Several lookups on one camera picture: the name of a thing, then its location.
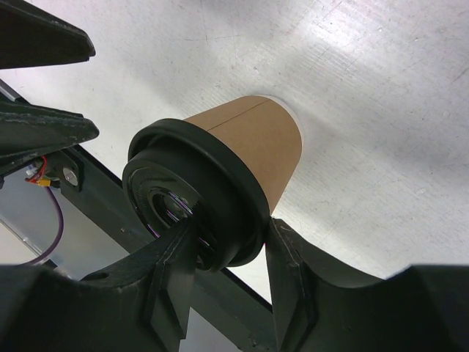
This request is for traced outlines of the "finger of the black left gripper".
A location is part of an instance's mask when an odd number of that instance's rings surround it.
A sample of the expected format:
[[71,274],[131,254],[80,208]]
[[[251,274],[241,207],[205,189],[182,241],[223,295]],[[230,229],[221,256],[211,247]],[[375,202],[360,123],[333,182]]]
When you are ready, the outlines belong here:
[[1,175],[42,155],[97,138],[96,125],[81,114],[23,103],[1,103]]
[[27,1],[1,2],[1,69],[68,65],[96,54],[88,34]]

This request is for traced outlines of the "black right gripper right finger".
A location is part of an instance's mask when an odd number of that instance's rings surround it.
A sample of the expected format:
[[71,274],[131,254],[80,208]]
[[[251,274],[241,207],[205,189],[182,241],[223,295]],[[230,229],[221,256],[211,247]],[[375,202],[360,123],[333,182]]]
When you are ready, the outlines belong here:
[[280,219],[270,221],[266,258],[280,351],[468,349],[464,265],[412,265],[380,279]]

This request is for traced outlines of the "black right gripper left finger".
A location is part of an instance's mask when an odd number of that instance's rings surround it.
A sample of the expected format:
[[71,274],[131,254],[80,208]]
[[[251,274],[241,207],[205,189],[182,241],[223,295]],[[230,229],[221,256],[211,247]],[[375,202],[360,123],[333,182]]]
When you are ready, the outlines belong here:
[[3,351],[177,351],[188,328],[197,229],[175,224],[84,277],[1,267]]

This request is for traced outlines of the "black plastic cup lid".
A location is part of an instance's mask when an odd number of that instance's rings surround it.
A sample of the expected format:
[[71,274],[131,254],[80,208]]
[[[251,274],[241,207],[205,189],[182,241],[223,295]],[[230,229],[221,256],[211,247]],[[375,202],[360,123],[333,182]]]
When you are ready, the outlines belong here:
[[203,271],[245,265],[265,242],[270,214],[259,182],[222,141],[184,120],[158,120],[133,137],[122,188],[157,238],[195,223]]

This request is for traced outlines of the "brown paper coffee cup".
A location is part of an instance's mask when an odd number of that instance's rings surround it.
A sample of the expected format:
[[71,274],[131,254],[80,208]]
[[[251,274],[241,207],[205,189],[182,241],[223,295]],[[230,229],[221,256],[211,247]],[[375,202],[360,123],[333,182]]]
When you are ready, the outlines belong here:
[[273,212],[297,168],[303,141],[295,113],[266,95],[244,96],[186,118],[249,168]]

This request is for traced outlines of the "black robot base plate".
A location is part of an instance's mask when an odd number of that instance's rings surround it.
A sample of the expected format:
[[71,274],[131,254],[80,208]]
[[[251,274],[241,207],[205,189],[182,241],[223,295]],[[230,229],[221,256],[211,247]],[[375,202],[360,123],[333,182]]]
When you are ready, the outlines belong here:
[[[66,149],[64,155],[84,165],[81,190],[66,191],[68,201],[128,255],[155,240],[130,208],[115,176],[81,147]],[[276,349],[271,306],[228,270],[211,274],[195,269],[190,309],[242,351]]]

